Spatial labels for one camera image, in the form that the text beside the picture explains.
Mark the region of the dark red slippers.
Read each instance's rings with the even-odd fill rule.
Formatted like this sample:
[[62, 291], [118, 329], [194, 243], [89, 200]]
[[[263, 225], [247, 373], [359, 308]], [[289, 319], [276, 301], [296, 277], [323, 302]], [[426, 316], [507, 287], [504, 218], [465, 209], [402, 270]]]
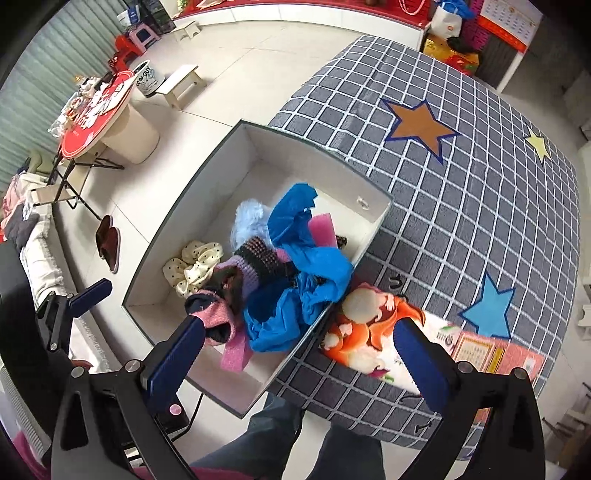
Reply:
[[111, 273], [118, 271], [119, 231], [112, 225], [112, 217], [105, 215], [95, 232], [95, 243], [99, 257], [104, 260]]

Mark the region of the red plastic stool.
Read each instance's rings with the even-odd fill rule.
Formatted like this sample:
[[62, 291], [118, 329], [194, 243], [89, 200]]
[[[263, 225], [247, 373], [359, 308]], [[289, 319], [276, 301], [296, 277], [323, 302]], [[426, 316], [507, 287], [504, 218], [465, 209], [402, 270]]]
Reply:
[[127, 70], [129, 64], [142, 55], [133, 42], [126, 35], [118, 35], [114, 41], [115, 52], [108, 60], [108, 66], [113, 73]]

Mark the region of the person's jeans legs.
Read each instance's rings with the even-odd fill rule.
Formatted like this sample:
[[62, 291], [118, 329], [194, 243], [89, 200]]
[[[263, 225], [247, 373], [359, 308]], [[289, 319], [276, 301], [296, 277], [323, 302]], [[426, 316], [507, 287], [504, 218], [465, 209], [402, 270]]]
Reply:
[[[249, 419], [245, 433], [191, 464], [199, 479], [280, 479], [300, 437], [304, 410], [270, 394]], [[311, 479], [384, 479], [379, 440], [332, 424], [322, 441]]]

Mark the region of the white printed bucket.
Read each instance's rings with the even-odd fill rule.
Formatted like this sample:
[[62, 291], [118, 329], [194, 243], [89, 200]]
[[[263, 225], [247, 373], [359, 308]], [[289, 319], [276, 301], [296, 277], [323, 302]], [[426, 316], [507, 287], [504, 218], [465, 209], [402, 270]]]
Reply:
[[136, 87], [146, 98], [153, 96], [165, 81], [165, 76], [156, 70], [149, 60], [142, 61], [132, 72]]

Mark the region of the light blue fluffy cloth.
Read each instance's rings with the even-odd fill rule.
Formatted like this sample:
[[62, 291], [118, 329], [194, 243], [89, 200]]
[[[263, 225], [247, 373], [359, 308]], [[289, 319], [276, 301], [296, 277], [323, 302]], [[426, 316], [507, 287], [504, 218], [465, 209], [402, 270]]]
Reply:
[[235, 222], [230, 231], [230, 245], [233, 251], [252, 238], [259, 238], [267, 247], [273, 248], [267, 222], [271, 209], [256, 199], [247, 199], [238, 205], [235, 211]]

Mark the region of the pink plastic stool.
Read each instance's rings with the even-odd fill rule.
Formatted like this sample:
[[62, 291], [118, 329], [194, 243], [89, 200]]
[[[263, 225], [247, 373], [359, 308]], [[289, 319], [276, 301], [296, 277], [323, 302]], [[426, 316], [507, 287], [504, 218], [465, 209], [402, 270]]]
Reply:
[[128, 32], [128, 37], [142, 53], [160, 40], [160, 36], [143, 22], [132, 26]]

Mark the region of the white storage box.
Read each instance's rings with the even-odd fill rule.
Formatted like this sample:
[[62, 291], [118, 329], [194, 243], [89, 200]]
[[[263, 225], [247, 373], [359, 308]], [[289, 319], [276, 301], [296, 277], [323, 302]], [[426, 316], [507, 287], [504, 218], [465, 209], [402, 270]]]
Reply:
[[286, 352], [256, 353], [242, 371], [222, 365], [231, 354], [204, 342], [165, 267], [187, 260], [192, 240], [221, 245], [225, 256], [252, 236], [267, 238], [273, 207], [297, 183], [315, 189], [311, 215], [328, 214], [346, 238], [342, 254], [358, 265], [387, 213], [391, 197], [337, 155], [304, 138], [239, 121], [173, 203], [139, 263], [123, 306], [153, 346], [139, 375], [149, 406], [166, 410], [183, 382], [242, 418], [287, 368], [315, 328]]

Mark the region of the beige cylindrical bin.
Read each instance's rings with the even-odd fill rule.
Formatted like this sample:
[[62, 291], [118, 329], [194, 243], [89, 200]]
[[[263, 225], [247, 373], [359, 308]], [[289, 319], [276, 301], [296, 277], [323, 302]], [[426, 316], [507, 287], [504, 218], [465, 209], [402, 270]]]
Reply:
[[127, 104], [106, 130], [101, 142], [131, 164], [143, 163], [156, 149], [158, 131]]

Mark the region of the cartoon printed box lid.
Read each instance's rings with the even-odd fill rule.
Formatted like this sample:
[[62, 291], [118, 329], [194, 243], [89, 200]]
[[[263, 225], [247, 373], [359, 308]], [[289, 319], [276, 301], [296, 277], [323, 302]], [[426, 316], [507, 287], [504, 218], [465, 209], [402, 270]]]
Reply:
[[544, 363], [530, 349], [465, 331], [368, 283], [339, 304], [321, 351], [342, 366], [422, 396], [437, 413], [445, 411], [453, 390], [443, 367], [460, 362], [493, 375], [520, 369], [534, 381]]

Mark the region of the blue fabric cloth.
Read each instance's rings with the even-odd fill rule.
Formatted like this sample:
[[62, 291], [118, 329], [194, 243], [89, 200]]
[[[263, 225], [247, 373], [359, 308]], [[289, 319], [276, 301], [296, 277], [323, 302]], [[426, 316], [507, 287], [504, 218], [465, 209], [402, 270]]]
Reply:
[[287, 253], [291, 272], [273, 276], [245, 301], [242, 319], [256, 353], [294, 347], [325, 307], [342, 299], [352, 279], [353, 265], [339, 248], [318, 246], [312, 238], [308, 223], [317, 196], [310, 185], [294, 184], [270, 213], [270, 241]]

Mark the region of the red white tv cabinet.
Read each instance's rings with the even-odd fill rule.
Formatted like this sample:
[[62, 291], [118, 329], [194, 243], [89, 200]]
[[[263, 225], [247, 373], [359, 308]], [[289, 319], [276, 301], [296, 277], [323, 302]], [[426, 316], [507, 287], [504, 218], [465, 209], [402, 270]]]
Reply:
[[176, 27], [184, 27], [191, 21], [199, 27], [257, 21], [307, 23], [383, 37], [415, 50], [421, 48], [427, 33], [425, 27], [389, 19], [379, 13], [305, 3], [254, 2], [239, 5], [238, 1], [229, 1], [174, 19]]

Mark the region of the small pink sponge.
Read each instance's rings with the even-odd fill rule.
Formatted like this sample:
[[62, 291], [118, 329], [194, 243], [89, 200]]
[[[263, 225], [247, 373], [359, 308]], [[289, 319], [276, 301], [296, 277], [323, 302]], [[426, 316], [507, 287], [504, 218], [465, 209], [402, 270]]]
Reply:
[[235, 337], [224, 344], [224, 350], [221, 357], [221, 369], [239, 373], [245, 370], [252, 358], [252, 349], [249, 346], [249, 336], [245, 330], [239, 330]]

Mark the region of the grey checked star rug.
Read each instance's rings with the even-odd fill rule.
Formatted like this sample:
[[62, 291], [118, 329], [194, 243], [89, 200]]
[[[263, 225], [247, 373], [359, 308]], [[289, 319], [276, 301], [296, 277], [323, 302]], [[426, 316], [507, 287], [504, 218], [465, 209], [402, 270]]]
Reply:
[[512, 290], [512, 340], [543, 359], [548, 386], [578, 273], [574, 165], [496, 93], [416, 50], [363, 36], [291, 96], [273, 126], [328, 148], [392, 207], [358, 267], [381, 289], [454, 323], [486, 280]]

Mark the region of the red wall calendar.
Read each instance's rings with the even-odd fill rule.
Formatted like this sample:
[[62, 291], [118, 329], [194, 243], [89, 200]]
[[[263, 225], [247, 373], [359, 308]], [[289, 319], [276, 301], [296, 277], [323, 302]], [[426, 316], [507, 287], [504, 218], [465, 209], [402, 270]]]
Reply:
[[543, 19], [527, 0], [485, 0], [478, 24], [518, 52], [525, 54]]

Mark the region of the small white wooden stool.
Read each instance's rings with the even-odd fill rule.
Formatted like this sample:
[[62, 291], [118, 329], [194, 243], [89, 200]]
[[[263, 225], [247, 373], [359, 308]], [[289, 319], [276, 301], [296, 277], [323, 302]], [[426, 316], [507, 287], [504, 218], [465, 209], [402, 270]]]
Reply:
[[197, 64], [182, 64], [158, 87], [156, 93], [161, 95], [166, 103], [181, 110], [180, 96], [191, 86], [205, 87], [206, 82], [197, 73]]

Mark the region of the large pink sponge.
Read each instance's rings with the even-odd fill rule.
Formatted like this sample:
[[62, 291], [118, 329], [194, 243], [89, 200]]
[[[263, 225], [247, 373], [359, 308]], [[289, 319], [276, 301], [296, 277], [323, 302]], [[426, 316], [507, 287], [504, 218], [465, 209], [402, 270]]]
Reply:
[[308, 222], [308, 229], [318, 247], [338, 247], [332, 216], [329, 213], [312, 216]]

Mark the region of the cream dotted scrunchie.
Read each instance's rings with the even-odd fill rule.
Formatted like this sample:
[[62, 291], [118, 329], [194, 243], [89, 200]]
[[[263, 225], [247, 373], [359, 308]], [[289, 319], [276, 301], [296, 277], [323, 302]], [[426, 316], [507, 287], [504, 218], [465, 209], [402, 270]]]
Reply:
[[219, 243], [192, 240], [181, 249], [180, 256], [169, 259], [161, 271], [176, 294], [186, 299], [211, 279], [222, 256]]

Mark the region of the red round folding table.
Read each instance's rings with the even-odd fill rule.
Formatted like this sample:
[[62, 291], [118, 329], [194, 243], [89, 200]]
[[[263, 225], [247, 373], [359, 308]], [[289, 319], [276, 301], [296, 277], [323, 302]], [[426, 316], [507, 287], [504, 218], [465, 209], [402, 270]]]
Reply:
[[94, 95], [62, 137], [59, 151], [64, 158], [84, 155], [101, 141], [127, 107], [135, 82], [131, 70], [121, 71], [108, 87]]

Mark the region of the purple striped knitted sock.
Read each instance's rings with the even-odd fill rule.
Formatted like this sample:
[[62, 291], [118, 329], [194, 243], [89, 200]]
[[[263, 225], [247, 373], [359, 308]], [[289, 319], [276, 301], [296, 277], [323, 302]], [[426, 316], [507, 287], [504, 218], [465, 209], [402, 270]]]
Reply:
[[230, 288], [245, 302], [256, 289], [280, 278], [290, 278], [293, 266], [280, 260], [276, 250], [259, 237], [252, 237], [235, 250], [230, 258], [214, 270], [229, 280]]

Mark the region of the yellow red gift box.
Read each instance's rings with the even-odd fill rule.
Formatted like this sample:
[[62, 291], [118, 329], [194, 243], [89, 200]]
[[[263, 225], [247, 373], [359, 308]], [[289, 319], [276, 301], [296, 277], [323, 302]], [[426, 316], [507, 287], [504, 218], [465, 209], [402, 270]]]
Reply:
[[429, 34], [423, 46], [423, 53], [470, 77], [476, 74], [480, 64], [480, 54], [459, 37], [442, 39]]

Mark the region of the white shopping bag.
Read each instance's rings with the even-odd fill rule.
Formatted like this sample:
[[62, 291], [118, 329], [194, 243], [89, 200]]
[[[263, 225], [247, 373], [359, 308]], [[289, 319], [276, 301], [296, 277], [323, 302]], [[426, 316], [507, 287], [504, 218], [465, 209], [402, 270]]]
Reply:
[[438, 4], [431, 20], [429, 32], [439, 39], [458, 37], [461, 32], [463, 17], [457, 1], [442, 1]]

